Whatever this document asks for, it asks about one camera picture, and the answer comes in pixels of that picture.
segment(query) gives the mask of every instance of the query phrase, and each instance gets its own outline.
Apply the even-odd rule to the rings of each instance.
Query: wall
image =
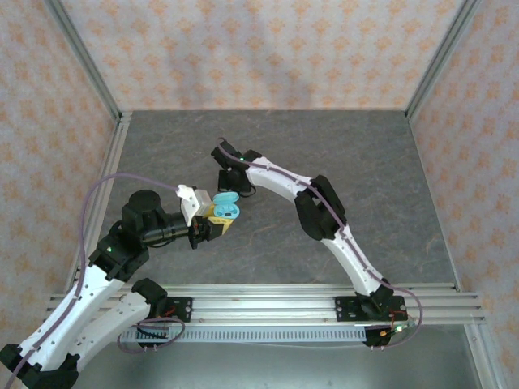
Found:
[[[510,387],[519,383],[518,30],[516,0],[482,2],[412,123],[463,287],[484,293]]]
[[[65,0],[121,109],[404,109],[462,0]]]
[[[114,128],[43,4],[0,7],[0,347],[33,332],[63,291]]]

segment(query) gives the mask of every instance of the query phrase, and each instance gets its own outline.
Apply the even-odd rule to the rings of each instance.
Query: gray tabletop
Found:
[[[294,173],[323,174],[342,200],[353,235],[392,283],[453,282],[453,271],[409,125],[392,111],[134,112],[119,172],[217,192],[210,153],[225,136]],[[114,183],[103,233],[135,190]],[[163,208],[174,193],[157,189]],[[350,280],[332,253],[301,229],[294,205],[262,188],[238,202],[229,232],[191,250],[187,239],[150,253],[132,280],[162,284],[341,283]]]

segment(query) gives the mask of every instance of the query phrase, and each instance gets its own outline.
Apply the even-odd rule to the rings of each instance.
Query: blue plastic object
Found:
[[[223,193],[216,194],[212,198],[212,201],[216,205],[226,205],[226,204],[236,203],[239,198],[240,198],[240,196],[236,192],[223,192]]]
[[[225,219],[236,219],[240,215],[240,208],[236,204],[219,204],[214,207],[214,216]]]

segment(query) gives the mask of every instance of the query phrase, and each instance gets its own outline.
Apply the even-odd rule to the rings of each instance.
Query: orange patterned wall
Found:
[[[413,127],[461,282],[484,293],[500,364],[517,387],[517,0],[482,2]]]
[[[0,347],[61,293],[113,121],[44,3],[0,7]],[[0,385],[7,370],[0,366]]]
[[[64,0],[121,109],[404,109],[462,0]]]

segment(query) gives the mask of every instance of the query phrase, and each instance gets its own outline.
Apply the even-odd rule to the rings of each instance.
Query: patterned wallpaper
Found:
[[[517,0],[482,2],[413,126],[463,287],[484,292],[499,363],[518,387]]]
[[[462,0],[64,0],[120,109],[404,109]]]
[[[0,7],[0,347],[61,293],[114,124],[44,3]],[[0,366],[0,385],[8,371]]]

